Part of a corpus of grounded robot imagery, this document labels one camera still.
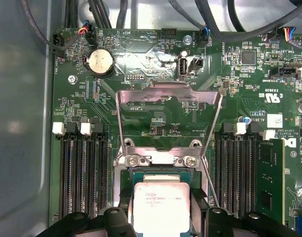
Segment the wire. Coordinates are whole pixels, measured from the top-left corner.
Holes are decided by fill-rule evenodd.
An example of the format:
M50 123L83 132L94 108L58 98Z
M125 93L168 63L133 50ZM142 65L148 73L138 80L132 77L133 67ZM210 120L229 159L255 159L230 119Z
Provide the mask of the wire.
M179 3L176 0L169 0L169 3L171 6L186 20L188 20L193 26L203 30L204 25L200 24L198 21L194 20L190 15L187 14L187 12L179 5Z
M277 26L281 26L286 24L287 22L291 21L294 19L296 16L298 16L300 13L302 13L302 4L288 13L287 15L281 17L280 19L263 26L259 29L250 31L250 32L245 32L245 33L221 33L219 31L219 28L216 24L216 21L214 19L214 16L211 12L211 9L209 7L209 3L207 0L195 0L197 8L206 22L207 26L209 27L211 33L214 35L214 37L217 40L223 41L223 42L235 42L235 41L244 41L246 39L249 39L251 37L255 37L258 35L265 34L267 32L273 31Z
M101 13L99 12L95 0L88 0L88 3L90 5L91 11L93 13L96 25L98 28L104 28L103 19L101 16Z
M77 0L70 0L70 18L71 18L71 27L77 28L78 27L78 16L77 16Z
M128 9L128 0L120 0L120 11L119 11L117 22L116 22L117 29L124 28L127 9Z
M108 18L108 14L106 12L106 8L103 4L103 1L102 0L96 0L96 4L98 6L98 10L101 13L102 20L103 20L103 23L105 25L105 28L112 28L112 25L111 25L111 22Z
M302 49L302 45L301 44L298 44L296 42L294 42L292 39L288 41L289 44L291 44L292 46L294 47L297 47L299 49Z
M39 39L41 39L42 42L44 42L45 44L47 44L49 47L51 47L54 50L57 51L65 51L66 49L70 48L79 38L79 34L75 34L71 40L69 42L67 42L66 45L64 46L57 46L53 43L51 43L49 40L47 40L47 38L42 34L42 32L40 31L40 29L38 28L34 17L30 11L29 5L27 3L27 0L21 0L21 4L25 13L25 16L27 17L27 20L29 21L32 29L34 30L34 32L36 33L36 35L38 36Z
M236 10L235 10L235 0L228 0L227 4L228 4L228 13L229 13L229 17L231 20L232 25L234 26L234 28L236 29L236 31L238 32L246 32L246 30L243 28L243 26L241 25L239 18L236 14Z
M209 36L209 29L208 29L207 26L204 26L204 30L205 30L205 32L206 32L206 36Z
M286 42L288 42L287 28L284 28L284 32L285 32L285 40L286 40Z
M70 27L70 1L66 0L65 7L64 7L64 28Z
M293 33L294 33L295 29L296 28L293 27L292 30L290 31L290 33L289 33L289 40L291 40L291 37L293 36Z

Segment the chip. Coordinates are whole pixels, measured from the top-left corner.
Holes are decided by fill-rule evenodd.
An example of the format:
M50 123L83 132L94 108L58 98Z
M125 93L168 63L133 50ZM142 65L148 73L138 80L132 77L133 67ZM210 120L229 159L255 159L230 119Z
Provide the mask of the chip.
M243 51L242 52L242 64L255 65L255 52L254 51Z

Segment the black connector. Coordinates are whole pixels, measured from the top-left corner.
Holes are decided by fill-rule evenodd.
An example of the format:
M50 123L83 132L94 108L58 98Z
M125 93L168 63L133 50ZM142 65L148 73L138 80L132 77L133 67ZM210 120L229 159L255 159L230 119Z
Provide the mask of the black connector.
M176 39L177 29L173 28L162 28L161 39L163 40L174 40Z
M193 58L189 65L189 72L196 73L204 66L204 60L201 58Z
M286 67L283 66L282 68L274 68L268 72L269 78L294 78L295 80L301 79L301 71L298 67Z
M85 39L90 45L97 45L96 30L91 23L88 25L88 32L85 33Z
M266 34L266 41L267 42L278 41L284 37L285 37L285 32L284 32L283 28L278 28L278 29L275 29L272 32Z
M65 40L60 34L53 34L53 40L52 42L59 47L62 47L65 45ZM52 52L54 55L56 55L58 58L64 58L65 57L65 52L64 51L59 51L56 49L52 49Z
M200 30L199 38L198 38L198 48L205 48L208 43L209 43L209 36L206 35L206 31Z

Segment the dimm slot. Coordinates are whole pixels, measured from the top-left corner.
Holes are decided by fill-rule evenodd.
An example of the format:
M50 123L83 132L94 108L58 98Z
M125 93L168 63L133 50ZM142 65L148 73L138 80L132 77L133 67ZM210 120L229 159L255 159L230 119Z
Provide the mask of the dimm slot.
M238 208L238 217L242 218L244 214L245 207L245 141L240 141L240 156L239 156L239 208Z
M221 187L220 187L220 160L221 160L221 140L217 140L215 142L215 166L214 166L214 183L215 183L215 191L217 195L218 201L220 201L221 197Z
M239 209L239 157L240 157L240 142L234 141L233 142L234 149L232 155L232 214L237 218L238 217L238 209Z
M221 156L221 199L220 204L223 208L227 208L227 156L228 156L228 141L222 142Z
M228 156L227 156L227 192L226 192L226 199L227 199L227 208L229 211L233 212L233 143L234 141L228 140Z

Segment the colored wires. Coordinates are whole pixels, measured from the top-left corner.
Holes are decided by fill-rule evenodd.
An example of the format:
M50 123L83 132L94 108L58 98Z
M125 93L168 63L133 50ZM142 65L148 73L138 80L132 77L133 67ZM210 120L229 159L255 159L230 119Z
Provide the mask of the colored wires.
M197 8L202 18L204 19L207 26L209 27L211 33L214 35L214 37L217 40L222 42L245 41L251 37L263 35L267 32L273 31L275 28L277 28L277 26L282 26L286 24L287 22L297 17L300 13L302 13L302 4L301 4L299 5L299 7L289 12L287 15L259 29L250 32L221 33L214 19L214 16L211 12L208 0L195 0L195 3L197 5Z
M292 46L302 49L302 45L293 41L293 33L295 31L295 27L284 27L285 40L288 44Z
M89 21L85 21L83 26L77 31L79 35L83 35L88 32Z

